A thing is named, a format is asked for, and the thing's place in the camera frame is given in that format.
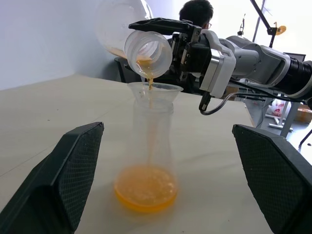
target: orange juice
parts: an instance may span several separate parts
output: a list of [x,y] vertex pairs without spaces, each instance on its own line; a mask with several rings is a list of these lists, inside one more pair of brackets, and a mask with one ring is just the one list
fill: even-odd
[[177,193],[174,176],[152,165],[125,168],[117,177],[114,189],[122,204],[139,212],[165,209],[173,204]]
[[154,75],[151,72],[152,60],[151,59],[138,59],[136,63],[147,76],[147,81],[149,84],[148,90],[152,90],[152,84],[153,84],[153,79],[154,79]]

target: clear vase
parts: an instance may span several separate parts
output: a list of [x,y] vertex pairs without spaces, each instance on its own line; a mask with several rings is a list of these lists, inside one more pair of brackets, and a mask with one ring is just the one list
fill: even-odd
[[173,100],[182,88],[147,82],[130,83],[134,96],[134,123],[126,166],[115,179],[117,198],[139,212],[156,212],[173,204],[177,180],[169,133]]

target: table surface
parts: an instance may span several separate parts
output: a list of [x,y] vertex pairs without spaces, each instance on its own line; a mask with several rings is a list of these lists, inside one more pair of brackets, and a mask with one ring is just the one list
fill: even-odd
[[[156,214],[117,202],[112,181],[131,133],[133,95],[126,84],[73,75],[0,92],[0,210],[32,168],[71,129],[105,125],[93,182],[77,234],[271,234],[245,178],[233,124],[251,125],[242,102],[203,116],[201,97],[180,93],[171,129],[179,194]],[[220,103],[212,99],[210,108]]]

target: bottle opening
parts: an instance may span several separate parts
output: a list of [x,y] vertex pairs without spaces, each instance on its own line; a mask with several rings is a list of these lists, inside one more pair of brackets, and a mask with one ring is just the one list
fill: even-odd
[[130,67],[147,79],[163,75],[172,62],[168,41],[156,32],[133,32],[127,39],[125,52]]

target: glass flask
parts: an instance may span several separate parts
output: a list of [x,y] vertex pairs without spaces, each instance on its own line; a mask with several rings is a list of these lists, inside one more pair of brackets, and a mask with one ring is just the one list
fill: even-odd
[[111,53],[124,57],[133,71],[144,78],[163,75],[172,62],[171,46],[157,32],[129,29],[131,23],[153,18],[145,0],[105,0],[96,15],[96,35]]
[[114,181],[119,201],[139,212],[156,212],[173,204],[177,180],[169,132],[173,100],[179,86],[147,82],[128,84],[135,96],[133,130],[126,152],[126,166]]

